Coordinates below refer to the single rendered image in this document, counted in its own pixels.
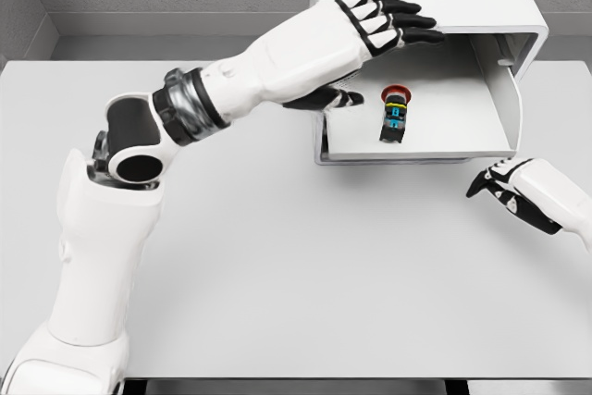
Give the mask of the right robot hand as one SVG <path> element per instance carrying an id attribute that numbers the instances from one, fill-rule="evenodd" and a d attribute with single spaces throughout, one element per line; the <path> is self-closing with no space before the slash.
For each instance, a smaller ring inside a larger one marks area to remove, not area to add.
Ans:
<path id="1" fill-rule="evenodd" d="M 488 191 L 513 216 L 547 234 L 572 231 L 578 222 L 582 191 L 542 158 L 505 158 L 479 172 L 469 186 L 471 198 Z"/>

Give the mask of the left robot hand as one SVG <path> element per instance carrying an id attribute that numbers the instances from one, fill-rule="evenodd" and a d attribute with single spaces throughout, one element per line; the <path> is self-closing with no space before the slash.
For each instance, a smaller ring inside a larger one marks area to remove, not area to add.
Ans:
<path id="1" fill-rule="evenodd" d="M 404 0 L 318 2 L 262 38 L 261 99 L 314 111 L 361 105 L 360 93 L 334 83 L 391 50 L 444 40 L 420 11 Z"/>

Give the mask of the black red-button load switch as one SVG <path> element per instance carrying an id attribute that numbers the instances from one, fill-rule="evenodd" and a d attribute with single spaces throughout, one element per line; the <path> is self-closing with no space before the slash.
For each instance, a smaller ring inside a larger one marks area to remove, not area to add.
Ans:
<path id="1" fill-rule="evenodd" d="M 383 90 L 381 99 L 384 103 L 384 114 L 379 136 L 381 142 L 402 142 L 411 98 L 410 90 L 400 84 L 389 85 Z"/>

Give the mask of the white cabinet drawer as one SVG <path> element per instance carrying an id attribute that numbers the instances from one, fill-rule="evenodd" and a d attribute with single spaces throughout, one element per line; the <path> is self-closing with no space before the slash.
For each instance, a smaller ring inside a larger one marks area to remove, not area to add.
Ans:
<path id="1" fill-rule="evenodd" d="M 332 109 L 316 120 L 320 165 L 452 163 L 511 157 L 522 133 L 522 98 L 510 52 L 498 34 L 449 34 L 364 64 L 339 83 L 364 104 Z M 381 94 L 400 84 L 411 92 L 401 142 L 382 142 Z"/>

